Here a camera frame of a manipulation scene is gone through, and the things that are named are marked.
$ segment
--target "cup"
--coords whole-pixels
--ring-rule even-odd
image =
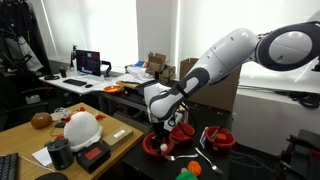
[[[64,68],[60,68],[61,77],[67,77],[67,72]]]
[[[74,157],[68,139],[57,139],[47,144],[47,149],[56,170],[66,169],[73,163]]]

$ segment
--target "utensil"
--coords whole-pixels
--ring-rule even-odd
[[[219,126],[210,136],[210,139],[215,140],[217,138],[218,132],[221,130],[221,128],[223,128],[226,125],[226,123],[222,124],[221,126]]]
[[[169,156],[169,155],[164,156],[164,158],[168,159],[169,161],[175,161],[178,158],[194,158],[194,157],[198,157],[198,154],[181,155],[181,156]]]
[[[216,165],[212,164],[212,162],[204,155],[202,154],[202,152],[196,147],[195,148],[196,151],[205,159],[208,161],[208,163],[211,165],[211,168],[218,174],[223,174],[224,171],[222,171],[221,169],[219,169]]]

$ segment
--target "wire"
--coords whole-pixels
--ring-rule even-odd
[[[250,164],[245,164],[245,163],[241,163],[241,162],[238,162],[238,161],[235,161],[235,160],[232,160],[232,159],[229,159],[229,161],[233,162],[233,163],[236,163],[236,164],[240,164],[240,165],[243,165],[243,166],[248,166],[248,167],[253,167],[253,168],[266,168],[267,170],[275,173],[276,171],[269,168],[268,166],[266,166],[263,162],[263,160],[257,156],[254,156],[254,155],[247,155],[247,154],[244,154],[244,153],[240,153],[240,152],[236,152],[236,151],[232,151],[230,150],[230,152],[232,153],[235,153],[235,154],[239,154],[239,155],[242,155],[240,157],[233,157],[233,156],[230,156],[230,158],[234,158],[234,159],[241,159],[241,158],[245,158],[245,157],[248,157],[252,160],[254,160],[255,162],[257,162],[258,164],[260,164],[261,166],[254,166],[254,165],[250,165]]]
[[[59,107],[54,110],[54,113],[61,113],[61,115],[62,115],[61,119],[63,119],[63,118],[66,118],[67,116],[71,115],[71,110],[68,110],[63,107]]]
[[[55,172],[54,170],[49,169],[49,168],[47,168],[47,167],[45,167],[45,166],[42,166],[42,165],[40,165],[40,164],[38,164],[38,163],[36,163],[36,162],[33,162],[33,161],[31,161],[31,160],[23,157],[23,156],[19,156],[19,157],[22,158],[22,159],[24,159],[24,160],[26,160],[26,161],[28,161],[28,162],[30,162],[30,163],[32,163],[32,164],[37,165],[37,166],[39,166],[39,167],[41,167],[41,168],[43,168],[43,169],[46,169],[46,170],[51,171],[51,172]]]
[[[51,132],[50,132],[50,136],[51,136],[51,137],[57,137],[57,136],[63,135],[63,133],[62,133],[62,134],[61,134],[61,133],[60,133],[60,134],[54,134],[54,133],[53,133],[53,131],[54,131],[55,129],[57,129],[56,125],[57,125],[58,123],[63,123],[63,121],[57,121],[56,124],[52,127]]]

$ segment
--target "computer monitor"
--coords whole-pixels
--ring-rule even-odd
[[[77,71],[84,74],[101,76],[100,53],[95,51],[76,50]]]

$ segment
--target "orange pumpkin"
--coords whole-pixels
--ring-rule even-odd
[[[196,177],[198,177],[202,172],[202,168],[197,161],[190,161],[187,169],[191,171]]]

